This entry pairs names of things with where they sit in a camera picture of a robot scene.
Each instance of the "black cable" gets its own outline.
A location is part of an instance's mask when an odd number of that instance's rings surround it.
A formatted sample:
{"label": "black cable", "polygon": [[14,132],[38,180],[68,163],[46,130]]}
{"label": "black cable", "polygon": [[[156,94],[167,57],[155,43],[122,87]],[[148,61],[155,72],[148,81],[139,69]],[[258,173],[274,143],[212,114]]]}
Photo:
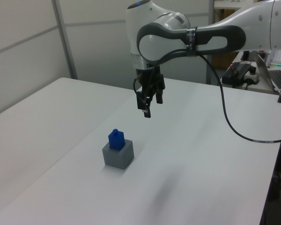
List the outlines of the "black cable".
{"label": "black cable", "polygon": [[281,143],[281,140],[275,140],[275,141],[260,141],[260,140],[254,140],[254,139],[251,139],[251,138],[248,138],[246,136],[243,136],[241,135],[240,133],[238,133],[234,127],[231,125],[229,119],[228,119],[228,116],[227,116],[227,112],[226,112],[226,106],[225,106],[225,99],[224,99],[224,90],[223,90],[223,86],[222,86],[222,83],[221,83],[221,80],[216,72],[216,70],[214,69],[214,67],[211,65],[211,63],[200,53],[197,53],[198,56],[200,56],[207,64],[208,66],[212,69],[219,85],[220,85],[220,89],[221,89],[221,95],[222,95],[222,105],[223,105],[223,110],[224,110],[224,115],[225,115],[225,119],[229,125],[229,127],[233,130],[233,132],[235,134],[237,134],[238,136],[242,137],[243,139],[246,139],[250,142],[256,142],[256,143]]}
{"label": "black cable", "polygon": [[250,83],[247,83],[247,85],[245,86],[245,90],[248,90],[249,85],[250,85]]}

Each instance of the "gray cube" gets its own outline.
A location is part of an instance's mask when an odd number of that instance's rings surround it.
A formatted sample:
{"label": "gray cube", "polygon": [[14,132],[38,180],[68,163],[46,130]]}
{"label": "gray cube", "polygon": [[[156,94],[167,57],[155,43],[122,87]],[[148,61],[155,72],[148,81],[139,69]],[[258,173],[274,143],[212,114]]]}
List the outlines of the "gray cube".
{"label": "gray cube", "polygon": [[111,149],[109,142],[102,148],[104,162],[119,169],[126,169],[134,157],[132,141],[125,139],[125,145],[121,150]]}

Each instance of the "black device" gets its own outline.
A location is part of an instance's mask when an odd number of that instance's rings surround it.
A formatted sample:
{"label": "black device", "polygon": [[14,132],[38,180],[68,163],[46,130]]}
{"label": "black device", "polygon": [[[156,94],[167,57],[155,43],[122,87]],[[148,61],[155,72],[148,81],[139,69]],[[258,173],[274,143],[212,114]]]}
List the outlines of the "black device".
{"label": "black device", "polygon": [[244,75],[249,71],[251,65],[235,62],[222,77],[222,83],[232,85],[232,87],[239,86],[244,83]]}

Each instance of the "small blue cube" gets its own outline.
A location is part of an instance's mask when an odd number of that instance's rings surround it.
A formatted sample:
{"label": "small blue cube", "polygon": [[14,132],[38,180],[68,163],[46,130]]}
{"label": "small blue cube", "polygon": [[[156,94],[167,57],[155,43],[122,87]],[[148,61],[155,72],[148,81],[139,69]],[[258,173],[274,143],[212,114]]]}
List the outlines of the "small blue cube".
{"label": "small blue cube", "polygon": [[108,135],[109,147],[111,149],[121,150],[125,145],[124,133],[114,129],[110,135]]}

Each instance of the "table surface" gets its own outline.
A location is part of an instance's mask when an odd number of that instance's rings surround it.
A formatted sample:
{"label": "table surface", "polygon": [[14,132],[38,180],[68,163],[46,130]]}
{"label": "table surface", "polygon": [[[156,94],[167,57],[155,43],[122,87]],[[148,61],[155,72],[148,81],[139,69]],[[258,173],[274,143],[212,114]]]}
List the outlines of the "table surface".
{"label": "table surface", "polygon": [[[240,62],[241,61],[241,57],[243,55],[244,52],[239,52],[237,54],[237,56],[235,57],[235,59],[233,60],[233,62]],[[256,65],[256,62],[251,62],[251,65],[256,67],[256,72],[259,73],[258,67]],[[269,68],[267,68],[268,70],[281,70],[281,66],[274,66],[271,65]],[[226,85],[223,84],[223,86],[225,87],[232,87],[232,85]],[[243,84],[242,86],[237,86],[238,89],[245,89],[246,87],[246,83]],[[268,93],[268,94],[275,94],[278,95],[278,92],[274,92],[272,90],[272,88],[268,85],[268,83],[265,81],[265,79],[263,78],[262,75],[259,75],[259,83],[255,84],[255,85],[250,85],[248,86],[248,90],[250,91],[257,91],[257,92],[261,92],[261,93]]]}
{"label": "table surface", "polygon": [[133,93],[61,78],[1,113],[0,211]]}
{"label": "table surface", "polygon": [[[152,103],[151,119],[130,97],[11,202],[0,225],[258,225],[279,144],[234,134],[218,87],[165,83],[164,104]],[[237,131],[281,138],[278,96],[224,92]],[[133,141],[126,170],[104,165],[102,147],[114,128]]]}
{"label": "table surface", "polygon": [[231,1],[231,0],[223,0],[223,1],[214,1],[215,9],[235,9],[238,10],[241,7],[252,4],[253,0],[240,0],[240,1]]}

